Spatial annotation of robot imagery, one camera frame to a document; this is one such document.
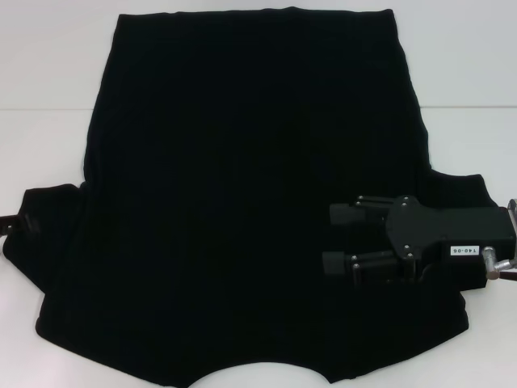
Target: white backdrop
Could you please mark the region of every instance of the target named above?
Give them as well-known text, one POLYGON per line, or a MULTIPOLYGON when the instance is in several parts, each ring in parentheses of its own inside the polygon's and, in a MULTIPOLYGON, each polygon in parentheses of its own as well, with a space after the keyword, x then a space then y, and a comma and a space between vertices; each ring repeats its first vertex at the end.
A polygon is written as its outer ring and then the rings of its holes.
MULTIPOLYGON (((505 0, 80 2, 0 0, 0 215, 23 191, 82 182, 91 109, 120 13, 283 8, 395 11, 436 170, 482 173, 500 204, 517 196, 517 3, 505 0)), ((513 386, 517 285, 464 293, 471 328, 398 365, 337 387, 513 386)), ((0 388, 153 386, 58 348, 34 330, 43 295, 0 257, 0 388)), ((195 388, 329 386, 290 365, 226 369, 195 388)))

